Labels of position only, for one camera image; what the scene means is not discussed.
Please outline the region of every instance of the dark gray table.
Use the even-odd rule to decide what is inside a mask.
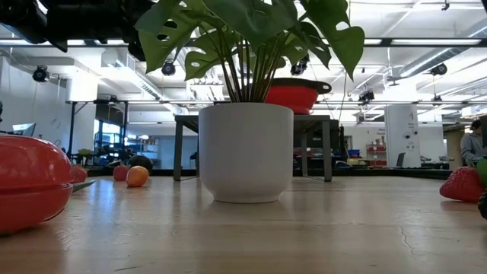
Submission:
[[[198,133],[197,115],[176,115],[176,137],[174,144],[174,174],[175,181],[181,181],[181,154],[183,150],[183,127]],[[329,138],[329,116],[328,115],[294,115],[294,132],[301,134],[301,157],[303,176],[307,176],[307,141],[309,131],[321,124],[323,137],[323,170],[325,182],[332,180],[332,152]]]

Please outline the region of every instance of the red bowl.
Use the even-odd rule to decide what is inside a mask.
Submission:
[[[0,233],[16,232],[59,214],[69,201],[70,183],[22,190],[0,190]]]
[[[319,94],[327,94],[332,87],[320,81],[299,78],[272,80],[266,103],[289,107],[294,114],[310,114]]]
[[[0,155],[0,190],[55,186],[73,181],[69,159],[50,142],[2,135]]]

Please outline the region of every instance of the monitor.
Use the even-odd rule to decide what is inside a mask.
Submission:
[[[33,136],[33,131],[36,128],[36,124],[30,123],[30,124],[13,125],[12,128],[14,128],[15,135]]]

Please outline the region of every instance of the red lid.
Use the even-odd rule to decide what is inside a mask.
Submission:
[[[0,190],[71,183],[70,170],[69,159],[50,142],[0,136]]]

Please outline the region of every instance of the white planter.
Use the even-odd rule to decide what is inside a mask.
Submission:
[[[238,103],[199,112],[199,176],[221,202],[273,202],[292,181],[293,112]]]

